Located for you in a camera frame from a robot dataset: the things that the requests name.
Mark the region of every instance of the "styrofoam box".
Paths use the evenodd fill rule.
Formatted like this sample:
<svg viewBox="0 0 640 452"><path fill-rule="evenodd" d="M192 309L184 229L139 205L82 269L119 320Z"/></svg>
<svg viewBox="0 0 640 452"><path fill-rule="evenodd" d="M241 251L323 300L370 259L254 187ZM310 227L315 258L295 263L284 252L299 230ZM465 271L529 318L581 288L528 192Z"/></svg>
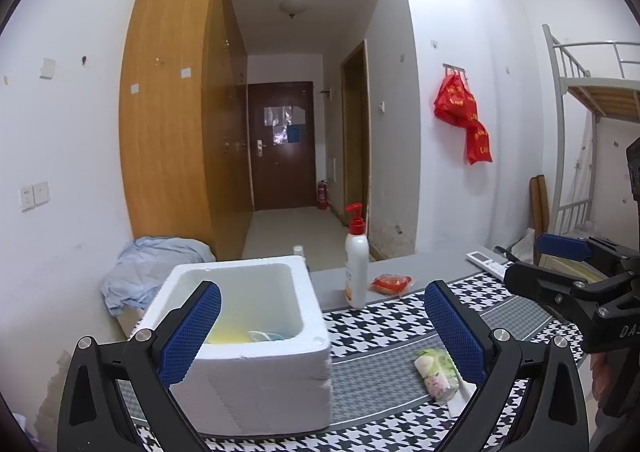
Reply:
<svg viewBox="0 0 640 452"><path fill-rule="evenodd" d="M331 421L329 335L299 256L177 266L140 328L156 328L203 280L218 285L222 310L185 379L171 391L198 432L296 434ZM251 342L249 331L284 340Z"/></svg>

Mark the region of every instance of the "red pump nozzle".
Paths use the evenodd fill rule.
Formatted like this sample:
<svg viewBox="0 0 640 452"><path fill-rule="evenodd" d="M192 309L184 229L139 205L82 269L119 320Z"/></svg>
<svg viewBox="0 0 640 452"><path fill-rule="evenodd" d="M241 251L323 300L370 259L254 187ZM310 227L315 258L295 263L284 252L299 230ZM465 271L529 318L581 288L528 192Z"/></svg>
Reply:
<svg viewBox="0 0 640 452"><path fill-rule="evenodd" d="M362 218L362 203L354 203L344 209L345 212L353 212L349 221L349 233L352 236L361 236L365 232L365 223Z"/></svg>

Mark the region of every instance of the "ceiling light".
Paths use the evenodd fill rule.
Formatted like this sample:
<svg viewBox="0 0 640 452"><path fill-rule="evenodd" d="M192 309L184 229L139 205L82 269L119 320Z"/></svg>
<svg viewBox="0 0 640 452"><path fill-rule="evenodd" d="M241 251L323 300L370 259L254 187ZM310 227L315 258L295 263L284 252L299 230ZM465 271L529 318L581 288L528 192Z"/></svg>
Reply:
<svg viewBox="0 0 640 452"><path fill-rule="evenodd" d="M283 0L280 2L279 8L282 13L294 18L299 13L306 12L309 8L309 3L305 0Z"/></svg>

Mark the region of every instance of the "blue paper on door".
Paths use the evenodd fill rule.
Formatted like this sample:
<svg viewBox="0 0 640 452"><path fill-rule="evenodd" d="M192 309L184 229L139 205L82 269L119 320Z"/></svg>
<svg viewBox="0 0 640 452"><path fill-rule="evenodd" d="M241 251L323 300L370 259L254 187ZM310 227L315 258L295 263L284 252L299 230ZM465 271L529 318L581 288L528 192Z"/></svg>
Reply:
<svg viewBox="0 0 640 452"><path fill-rule="evenodd" d="M287 143L300 143L302 141L302 129L299 125L287 125Z"/></svg>

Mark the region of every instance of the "metal screw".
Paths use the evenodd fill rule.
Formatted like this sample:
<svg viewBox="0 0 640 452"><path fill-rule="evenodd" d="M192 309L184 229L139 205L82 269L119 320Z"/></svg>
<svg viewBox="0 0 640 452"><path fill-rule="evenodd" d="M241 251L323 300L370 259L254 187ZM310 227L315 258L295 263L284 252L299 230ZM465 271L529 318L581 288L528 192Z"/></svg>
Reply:
<svg viewBox="0 0 640 452"><path fill-rule="evenodd" d="M566 341L566 338L561 336L554 337L554 344L562 348L567 347L569 345L569 343Z"/></svg>
<svg viewBox="0 0 640 452"><path fill-rule="evenodd" d="M151 338L151 329L141 329L136 333L136 340L138 342L146 342Z"/></svg>
<svg viewBox="0 0 640 452"><path fill-rule="evenodd" d="M511 335L506 329L498 328L494 331L494 337L496 340L500 340L500 342L506 342L511 338Z"/></svg>
<svg viewBox="0 0 640 452"><path fill-rule="evenodd" d="M80 349L87 349L91 345L91 337L82 337L78 340L78 347Z"/></svg>

